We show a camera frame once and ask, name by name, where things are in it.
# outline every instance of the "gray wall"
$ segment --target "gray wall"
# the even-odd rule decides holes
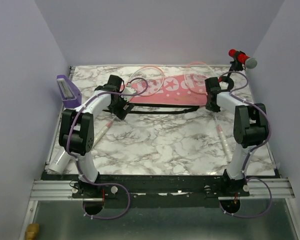
[[[270,147],[288,176],[300,210],[300,0],[286,0],[257,48],[248,74],[272,122]]]
[[[71,65],[228,64],[252,55],[284,0],[35,0]]]
[[[19,237],[62,102],[67,63],[33,0],[0,0],[0,239]]]

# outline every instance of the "brass connector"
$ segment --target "brass connector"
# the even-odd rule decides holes
[[[35,240],[39,233],[39,224],[32,223],[29,224],[25,230],[25,240]]]

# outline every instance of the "red object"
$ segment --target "red object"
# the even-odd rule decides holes
[[[235,49],[231,49],[230,51],[229,51],[229,56],[230,57],[234,57],[235,56],[235,53],[236,52],[238,52],[237,50],[235,50]],[[242,63],[242,64],[246,64],[246,60],[247,59],[249,59],[250,57],[249,56],[247,56],[247,55],[245,55],[244,53],[240,53],[238,56],[237,56],[237,61],[239,62],[239,63]]]

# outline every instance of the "metal bracket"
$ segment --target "metal bracket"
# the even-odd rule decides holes
[[[94,201],[102,198],[72,198],[76,189],[70,186],[74,181],[34,181],[30,201]]]
[[[273,199],[293,199],[295,198],[294,191],[287,178],[264,178],[262,179],[269,186]],[[266,186],[257,179],[252,179],[248,182],[250,196],[239,196],[243,199],[268,199],[269,191]],[[222,196],[219,200],[232,200],[234,197]]]

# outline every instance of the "marble countertop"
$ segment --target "marble countertop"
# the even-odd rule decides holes
[[[183,75],[185,66],[159,66],[165,76]],[[81,90],[83,100],[94,89],[108,81],[109,75],[118,75],[127,81],[140,66],[77,66],[72,81]],[[213,67],[217,76],[228,67]],[[235,87],[245,84],[241,75],[233,74]],[[249,87],[239,90],[238,96],[252,100]],[[161,111],[161,108],[135,107],[133,110]],[[233,114],[225,111],[216,114],[232,151]],[[95,134],[112,119],[102,112],[94,122]],[[51,159],[60,146],[54,144]],[[178,115],[128,114],[125,120],[116,120],[106,135],[91,151],[93,161],[101,174],[125,175],[221,175],[227,167],[221,141],[216,129],[214,114],[204,107],[195,112]],[[259,148],[248,167],[248,175],[273,176],[275,164],[267,146]],[[71,161],[64,174],[77,174]]]

